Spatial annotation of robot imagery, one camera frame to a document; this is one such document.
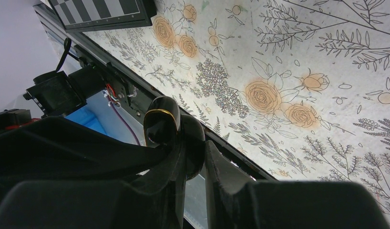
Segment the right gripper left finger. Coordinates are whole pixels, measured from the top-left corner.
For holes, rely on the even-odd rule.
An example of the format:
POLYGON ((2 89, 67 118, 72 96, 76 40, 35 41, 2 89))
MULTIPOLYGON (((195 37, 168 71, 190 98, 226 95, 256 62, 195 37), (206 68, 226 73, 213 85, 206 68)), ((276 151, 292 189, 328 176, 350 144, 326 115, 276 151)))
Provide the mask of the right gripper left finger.
POLYGON ((1 181, 0 229, 180 229, 185 143, 157 149, 162 162, 119 179, 1 181))

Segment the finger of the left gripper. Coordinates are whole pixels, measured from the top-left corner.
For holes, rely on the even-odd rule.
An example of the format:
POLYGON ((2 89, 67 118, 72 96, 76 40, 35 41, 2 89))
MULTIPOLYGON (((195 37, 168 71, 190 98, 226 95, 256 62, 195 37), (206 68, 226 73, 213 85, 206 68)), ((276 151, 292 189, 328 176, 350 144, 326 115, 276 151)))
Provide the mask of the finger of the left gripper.
POLYGON ((61 117, 0 134, 0 180, 119 179, 166 157, 164 150, 124 143, 61 117))

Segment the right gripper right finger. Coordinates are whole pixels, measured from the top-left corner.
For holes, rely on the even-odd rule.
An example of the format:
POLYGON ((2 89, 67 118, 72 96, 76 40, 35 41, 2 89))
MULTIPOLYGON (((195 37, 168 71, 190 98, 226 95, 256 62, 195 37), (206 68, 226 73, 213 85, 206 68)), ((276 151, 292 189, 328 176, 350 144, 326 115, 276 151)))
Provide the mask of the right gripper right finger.
POLYGON ((211 229, 387 229, 375 199, 353 182, 253 180, 205 144, 211 229))

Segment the black oval case lid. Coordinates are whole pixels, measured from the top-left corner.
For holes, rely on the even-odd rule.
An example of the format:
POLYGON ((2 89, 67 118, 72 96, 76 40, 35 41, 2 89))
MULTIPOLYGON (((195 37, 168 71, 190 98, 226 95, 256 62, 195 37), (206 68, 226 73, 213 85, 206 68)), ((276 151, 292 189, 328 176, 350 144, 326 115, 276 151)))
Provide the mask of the black oval case lid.
POLYGON ((180 131, 177 102, 168 96, 155 98, 144 116, 143 127, 147 147, 174 146, 180 131))

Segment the black earbud charging case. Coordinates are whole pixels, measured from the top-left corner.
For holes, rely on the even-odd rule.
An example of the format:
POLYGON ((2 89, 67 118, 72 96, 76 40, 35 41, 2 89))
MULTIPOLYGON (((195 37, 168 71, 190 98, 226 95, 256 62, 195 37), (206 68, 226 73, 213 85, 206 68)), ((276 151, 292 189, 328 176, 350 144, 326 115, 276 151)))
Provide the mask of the black earbud charging case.
POLYGON ((186 179, 196 177, 205 161, 205 133, 202 124, 193 116, 181 115, 181 127, 185 142, 186 179))

